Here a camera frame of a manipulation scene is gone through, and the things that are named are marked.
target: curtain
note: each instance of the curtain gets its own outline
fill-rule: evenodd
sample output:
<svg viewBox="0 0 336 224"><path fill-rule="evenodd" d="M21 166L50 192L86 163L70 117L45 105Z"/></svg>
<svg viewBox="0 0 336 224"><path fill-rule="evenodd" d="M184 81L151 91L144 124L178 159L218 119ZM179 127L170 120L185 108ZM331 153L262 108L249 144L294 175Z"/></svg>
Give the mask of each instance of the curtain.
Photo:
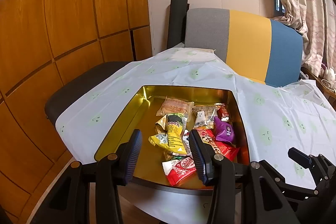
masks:
<svg viewBox="0 0 336 224"><path fill-rule="evenodd" d="M302 65L318 76L321 63L336 68L335 12L333 0L281 0L285 15L274 19L303 37Z"/></svg>

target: gold tin tray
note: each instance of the gold tin tray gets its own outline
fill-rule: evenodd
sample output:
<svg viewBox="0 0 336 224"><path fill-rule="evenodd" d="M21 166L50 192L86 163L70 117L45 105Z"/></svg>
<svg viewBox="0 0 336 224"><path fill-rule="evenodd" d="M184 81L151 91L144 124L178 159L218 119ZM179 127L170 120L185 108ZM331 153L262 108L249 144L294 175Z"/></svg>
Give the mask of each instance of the gold tin tray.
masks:
<svg viewBox="0 0 336 224"><path fill-rule="evenodd" d="M169 187L171 191L178 193L183 193L183 191L179 191L183 189L212 190L212 187L205 187L202 184L196 172L183 180L180 185L174 187L170 186L163 172L162 162L165 161L163 149L150 144L148 138L155 135L155 122L160 119L156 113L166 97L195 102L195 105L226 103L236 136L236 146L240 147L237 162L249 164L245 129L233 93L230 90L174 85L145 85L141 87L105 136L95 153L95 160L99 161L108 154L116 152L119 145L127 142L133 130L137 128L142 132L142 148L133 175L134 182L155 188L166 186L163 188ZM194 117L187 123L187 130L191 130L193 125Z"/></svg>

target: red snack package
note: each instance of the red snack package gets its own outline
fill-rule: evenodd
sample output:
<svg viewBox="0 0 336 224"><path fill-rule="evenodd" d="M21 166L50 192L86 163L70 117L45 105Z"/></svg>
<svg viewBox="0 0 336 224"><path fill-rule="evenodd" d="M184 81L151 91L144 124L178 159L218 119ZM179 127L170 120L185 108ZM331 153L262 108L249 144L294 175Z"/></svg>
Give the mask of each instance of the red snack package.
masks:
<svg viewBox="0 0 336 224"><path fill-rule="evenodd" d="M223 156L228 158L229 160L233 161L235 159L236 155L238 154L239 147L237 147L237 148L232 147L232 146L230 146L226 143L216 141L216 137L214 136L214 134L212 133L212 131L210 129L207 129L206 132L209 135L209 137L214 141L215 145L217 145L217 147L220 149Z"/></svg>
<svg viewBox="0 0 336 224"><path fill-rule="evenodd" d="M198 129L197 128L196 130L198 132L198 135L201 137L202 142L211 145L213 151L216 154L222 154L221 150L217 147L213 139L208 135L208 131L211 131L210 129Z"/></svg>
<svg viewBox="0 0 336 224"><path fill-rule="evenodd" d="M217 116L222 122L228 122L230 117L229 113L226 109L225 104L217 105L219 106L219 110L217 110Z"/></svg>
<svg viewBox="0 0 336 224"><path fill-rule="evenodd" d="M162 167L171 186L196 172L194 160L190 157L163 162Z"/></svg>

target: teapot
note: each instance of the teapot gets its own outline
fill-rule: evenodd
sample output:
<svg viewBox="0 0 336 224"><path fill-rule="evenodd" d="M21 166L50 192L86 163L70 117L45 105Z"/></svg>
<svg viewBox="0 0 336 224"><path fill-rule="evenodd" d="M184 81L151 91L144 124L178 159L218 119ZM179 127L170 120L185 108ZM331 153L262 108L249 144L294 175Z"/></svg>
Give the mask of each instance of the teapot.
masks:
<svg viewBox="0 0 336 224"><path fill-rule="evenodd" d="M325 69L324 72L324 77L325 80L329 81L332 85L335 82L335 72L334 72L334 67L331 67L329 69Z"/></svg>

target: clear plastic bag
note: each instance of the clear plastic bag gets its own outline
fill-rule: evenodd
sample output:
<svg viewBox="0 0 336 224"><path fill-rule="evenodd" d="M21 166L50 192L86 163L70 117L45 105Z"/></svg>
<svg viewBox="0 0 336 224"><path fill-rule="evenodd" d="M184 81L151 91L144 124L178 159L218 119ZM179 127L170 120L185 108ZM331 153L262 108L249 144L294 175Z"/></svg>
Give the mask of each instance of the clear plastic bag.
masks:
<svg viewBox="0 0 336 224"><path fill-rule="evenodd" d="M179 99L166 98L161 108L157 111L157 116L164 116L171 113L182 113L187 116L188 121L191 119L191 110L194 102L185 102Z"/></svg>
<svg viewBox="0 0 336 224"><path fill-rule="evenodd" d="M219 106L197 105L193 107L196 116L194 128L213 129L214 117L217 117Z"/></svg>

